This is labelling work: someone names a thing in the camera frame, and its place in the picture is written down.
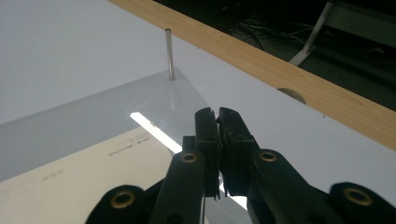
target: metal post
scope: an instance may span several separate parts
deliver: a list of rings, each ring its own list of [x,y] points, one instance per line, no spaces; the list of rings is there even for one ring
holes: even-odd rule
[[[169,80],[175,79],[175,72],[173,66],[173,54],[172,54],[172,33],[170,29],[165,30],[166,34],[166,48],[168,51],[168,65],[169,65]]]

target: brass insert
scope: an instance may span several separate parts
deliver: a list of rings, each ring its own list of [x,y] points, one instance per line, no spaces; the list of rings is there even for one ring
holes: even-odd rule
[[[135,196],[129,190],[121,190],[111,199],[113,208],[121,209],[134,203]]]
[[[195,162],[198,160],[198,157],[194,153],[186,153],[181,156],[181,160],[184,162]]]
[[[361,189],[346,188],[344,189],[344,195],[353,203],[368,206],[373,203],[373,199]]]
[[[264,160],[264,161],[276,161],[277,160],[276,154],[269,152],[269,151],[264,151],[264,152],[260,153],[260,158],[262,158],[262,160]]]

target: paper sheet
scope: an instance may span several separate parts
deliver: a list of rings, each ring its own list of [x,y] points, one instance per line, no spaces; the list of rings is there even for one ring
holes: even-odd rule
[[[107,191],[147,189],[170,160],[163,144],[136,128],[0,183],[0,223],[84,223]]]

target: wooden strip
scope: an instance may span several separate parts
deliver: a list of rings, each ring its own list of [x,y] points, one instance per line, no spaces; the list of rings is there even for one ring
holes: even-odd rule
[[[320,113],[396,151],[396,112],[152,0],[109,0],[274,88],[299,92]]]

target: white surface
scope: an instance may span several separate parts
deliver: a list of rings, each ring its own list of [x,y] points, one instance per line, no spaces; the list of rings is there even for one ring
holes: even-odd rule
[[[162,71],[164,31],[106,1],[0,1],[0,123]],[[313,186],[349,181],[396,204],[396,153],[178,38],[175,66],[215,111]]]

